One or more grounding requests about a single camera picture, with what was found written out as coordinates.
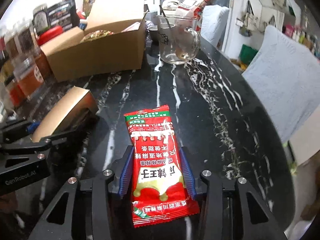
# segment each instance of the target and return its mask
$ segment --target bowl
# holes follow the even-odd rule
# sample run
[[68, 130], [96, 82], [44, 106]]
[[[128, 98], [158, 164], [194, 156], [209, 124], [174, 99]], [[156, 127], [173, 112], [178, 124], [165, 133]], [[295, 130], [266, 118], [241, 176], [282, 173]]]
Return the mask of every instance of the bowl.
[[151, 26], [147, 29], [150, 33], [151, 39], [154, 42], [158, 42], [158, 26]]

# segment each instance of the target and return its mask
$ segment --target red snack bag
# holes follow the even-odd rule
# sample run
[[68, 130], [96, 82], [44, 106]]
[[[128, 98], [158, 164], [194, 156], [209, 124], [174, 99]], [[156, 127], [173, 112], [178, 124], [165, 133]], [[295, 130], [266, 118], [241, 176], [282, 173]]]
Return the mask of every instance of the red snack bag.
[[134, 227], [199, 213], [198, 202], [184, 186], [169, 107], [124, 116], [135, 151], [131, 196]]
[[196, 31], [200, 33], [202, 25], [202, 12], [209, 0], [179, 0], [175, 15], [196, 17], [198, 19]]

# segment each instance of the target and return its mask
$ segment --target open cardboard box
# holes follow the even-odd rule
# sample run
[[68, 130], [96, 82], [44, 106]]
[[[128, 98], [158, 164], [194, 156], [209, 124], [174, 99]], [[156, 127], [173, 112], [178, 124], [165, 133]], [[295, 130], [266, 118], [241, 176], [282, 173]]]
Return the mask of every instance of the open cardboard box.
[[[145, 48], [143, 6], [143, 0], [96, 0], [84, 31], [75, 27], [42, 45], [57, 81], [140, 69]], [[121, 33], [135, 22], [140, 22], [138, 30]], [[97, 30], [115, 34], [80, 43]]]

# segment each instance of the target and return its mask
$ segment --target green bin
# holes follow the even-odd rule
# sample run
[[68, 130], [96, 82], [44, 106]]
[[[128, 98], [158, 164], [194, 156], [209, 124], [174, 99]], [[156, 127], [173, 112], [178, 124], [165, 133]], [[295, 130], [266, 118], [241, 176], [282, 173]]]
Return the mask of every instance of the green bin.
[[249, 65], [257, 53], [256, 49], [243, 44], [239, 57], [242, 63]]

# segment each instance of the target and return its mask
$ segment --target green label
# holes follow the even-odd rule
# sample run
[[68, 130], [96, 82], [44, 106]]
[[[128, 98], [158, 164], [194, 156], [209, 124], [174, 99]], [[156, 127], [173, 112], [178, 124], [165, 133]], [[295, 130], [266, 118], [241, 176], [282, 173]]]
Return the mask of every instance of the green label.
[[125, 121], [131, 121], [134, 119], [140, 119], [140, 118], [150, 118], [150, 117], [162, 117], [162, 116], [170, 116], [169, 111], [162, 111], [162, 112], [152, 112], [152, 113], [147, 113], [147, 114], [135, 114], [135, 115], [128, 115], [125, 117]]
[[139, 208], [134, 207], [133, 210], [134, 210], [133, 213], [135, 213], [140, 218], [149, 218], [150, 217], [146, 213], [143, 213]]

